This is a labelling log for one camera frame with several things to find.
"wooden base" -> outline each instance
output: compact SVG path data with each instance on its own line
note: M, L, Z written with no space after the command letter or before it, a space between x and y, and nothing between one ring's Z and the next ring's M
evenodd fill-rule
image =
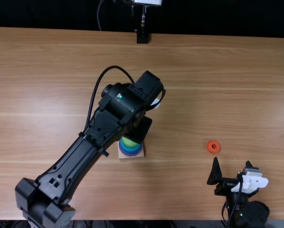
M135 156L127 156L125 154L122 153L120 147L119 147L119 141L117 143L117 147L118 147L118 155L119 155L119 159L126 159L126 158L143 158L144 157L144 143L142 144L142 149L141 151L135 155Z

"black background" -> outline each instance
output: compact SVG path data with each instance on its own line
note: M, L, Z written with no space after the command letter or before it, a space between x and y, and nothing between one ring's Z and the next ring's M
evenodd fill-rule
M100 0L0 0L0 26L98 30ZM133 32L141 7L131 17L123 0L104 0L103 30ZM284 1L280 0L163 0L148 8L151 33L284 37Z

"orange ring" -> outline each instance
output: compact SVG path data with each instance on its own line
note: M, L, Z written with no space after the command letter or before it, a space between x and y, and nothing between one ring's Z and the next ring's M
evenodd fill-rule
M218 153L220 151L220 144L217 141L209 141L207 149L210 153Z

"wooden table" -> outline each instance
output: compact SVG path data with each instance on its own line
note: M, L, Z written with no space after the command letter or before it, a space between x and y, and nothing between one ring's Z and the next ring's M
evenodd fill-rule
M96 79L110 65L145 70L166 90L144 159L116 144L79 185L75 219L221 219L224 197L206 185L221 143L223 175L247 160L269 184L253 197L284 219L284 39L0 28L0 219L21 219L14 187L35 179L77 138ZM105 85L127 82L113 70Z

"green ring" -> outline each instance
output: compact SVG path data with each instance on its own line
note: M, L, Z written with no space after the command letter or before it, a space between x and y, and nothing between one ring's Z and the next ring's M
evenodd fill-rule
M137 145L139 145L138 143L135 143L134 141L127 139L125 137L122 137L121 140L122 140L122 142L124 143L125 146L128 146L130 148L136 147Z

